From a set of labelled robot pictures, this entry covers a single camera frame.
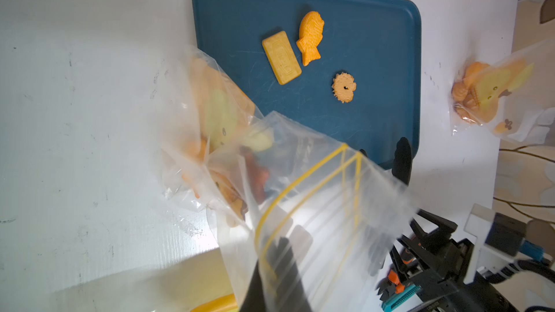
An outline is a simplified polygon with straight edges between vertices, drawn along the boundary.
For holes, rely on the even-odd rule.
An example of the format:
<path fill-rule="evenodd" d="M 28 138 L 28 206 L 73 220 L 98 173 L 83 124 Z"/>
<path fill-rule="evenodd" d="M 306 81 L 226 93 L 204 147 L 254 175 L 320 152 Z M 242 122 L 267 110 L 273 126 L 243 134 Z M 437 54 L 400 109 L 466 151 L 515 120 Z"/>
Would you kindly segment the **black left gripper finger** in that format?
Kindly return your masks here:
<path fill-rule="evenodd" d="M 288 238 L 270 246 L 267 263 L 263 273 L 255 266 L 239 311 L 311 311 Z"/>

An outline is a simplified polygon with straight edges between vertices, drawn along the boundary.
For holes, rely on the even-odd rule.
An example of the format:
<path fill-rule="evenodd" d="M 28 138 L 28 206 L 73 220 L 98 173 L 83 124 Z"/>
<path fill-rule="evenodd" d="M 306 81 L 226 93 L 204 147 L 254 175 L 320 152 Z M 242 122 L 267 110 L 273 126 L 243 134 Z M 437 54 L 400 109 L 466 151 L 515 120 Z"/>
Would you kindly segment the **dark blue tray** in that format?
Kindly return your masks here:
<path fill-rule="evenodd" d="M 409 0 L 192 0 L 198 48 L 257 105 L 365 150 L 378 165 L 397 141 L 419 146 L 421 16 Z M 299 37 L 304 16 L 325 21 L 321 58 L 286 85 L 275 78 L 262 41 L 285 31 Z M 354 99 L 333 94 L 336 74 L 357 85 Z"/>

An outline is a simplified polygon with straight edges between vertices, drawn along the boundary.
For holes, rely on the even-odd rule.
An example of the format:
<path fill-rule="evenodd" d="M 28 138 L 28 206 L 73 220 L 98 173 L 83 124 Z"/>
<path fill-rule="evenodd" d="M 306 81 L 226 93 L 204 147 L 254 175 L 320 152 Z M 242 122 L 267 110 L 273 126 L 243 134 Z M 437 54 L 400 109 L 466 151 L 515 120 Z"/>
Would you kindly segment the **teal utility knife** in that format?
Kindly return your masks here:
<path fill-rule="evenodd" d="M 392 312 L 396 308 L 400 307 L 408 299 L 412 298 L 421 290 L 420 286 L 409 285 L 405 286 L 403 292 L 395 293 L 393 297 L 389 298 L 382 304 L 382 310 L 384 312 Z"/>

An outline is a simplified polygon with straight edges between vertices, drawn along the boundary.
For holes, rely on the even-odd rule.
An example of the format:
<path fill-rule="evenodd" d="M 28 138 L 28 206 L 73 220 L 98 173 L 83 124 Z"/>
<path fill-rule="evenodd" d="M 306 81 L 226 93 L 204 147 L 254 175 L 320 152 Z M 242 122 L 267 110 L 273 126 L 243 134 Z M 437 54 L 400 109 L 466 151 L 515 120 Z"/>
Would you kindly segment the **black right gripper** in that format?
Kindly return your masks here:
<path fill-rule="evenodd" d="M 410 228 L 414 235 L 410 238 L 404 235 L 397 240 L 416 259 L 408 265 L 403 282 L 405 286 L 421 287 L 414 296 L 418 296 L 422 304 L 413 311 L 516 310 L 481 276 L 477 275 L 469 285 L 463 282 L 474 244 L 468 239 L 455 241 L 451 238 L 458 227 L 454 222 L 423 209 L 417 215 L 436 225 L 436 228 L 426 232 L 417 219 L 412 219 Z"/>

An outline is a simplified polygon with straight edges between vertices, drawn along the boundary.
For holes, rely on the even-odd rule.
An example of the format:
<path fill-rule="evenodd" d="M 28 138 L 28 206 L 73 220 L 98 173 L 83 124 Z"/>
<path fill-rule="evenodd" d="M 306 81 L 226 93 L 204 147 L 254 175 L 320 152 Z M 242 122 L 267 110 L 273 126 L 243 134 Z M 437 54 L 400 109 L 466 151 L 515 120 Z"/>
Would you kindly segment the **clear resealable duck bag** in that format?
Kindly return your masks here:
<path fill-rule="evenodd" d="M 456 114 L 502 140 L 554 146 L 554 38 L 497 64 L 470 64 L 452 87 Z"/>

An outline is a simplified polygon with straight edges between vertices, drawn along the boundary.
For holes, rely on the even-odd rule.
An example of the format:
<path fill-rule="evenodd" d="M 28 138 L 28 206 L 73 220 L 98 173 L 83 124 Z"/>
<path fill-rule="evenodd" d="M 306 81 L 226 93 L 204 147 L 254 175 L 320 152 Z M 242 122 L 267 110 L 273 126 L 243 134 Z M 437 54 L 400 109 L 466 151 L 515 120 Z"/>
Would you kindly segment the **orange black pliers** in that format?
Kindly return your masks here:
<path fill-rule="evenodd" d="M 409 250 L 404 248 L 401 252 L 395 248 L 390 251 L 392 264 L 387 277 L 378 283 L 377 291 L 381 302 L 385 302 L 396 294 L 402 293 L 406 286 L 403 284 L 408 265 L 415 261 L 415 257 Z"/>

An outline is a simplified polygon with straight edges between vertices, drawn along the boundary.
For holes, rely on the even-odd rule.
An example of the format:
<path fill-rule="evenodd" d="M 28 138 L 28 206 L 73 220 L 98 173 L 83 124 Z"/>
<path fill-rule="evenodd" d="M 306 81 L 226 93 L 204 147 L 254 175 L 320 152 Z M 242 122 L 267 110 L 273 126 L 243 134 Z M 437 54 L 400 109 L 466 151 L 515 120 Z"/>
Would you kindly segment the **orange fish cookie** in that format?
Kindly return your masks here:
<path fill-rule="evenodd" d="M 321 58 L 317 47 L 322 42 L 324 26 L 325 21 L 315 11 L 308 12 L 302 19 L 296 45 L 302 54 L 303 66 Z"/>

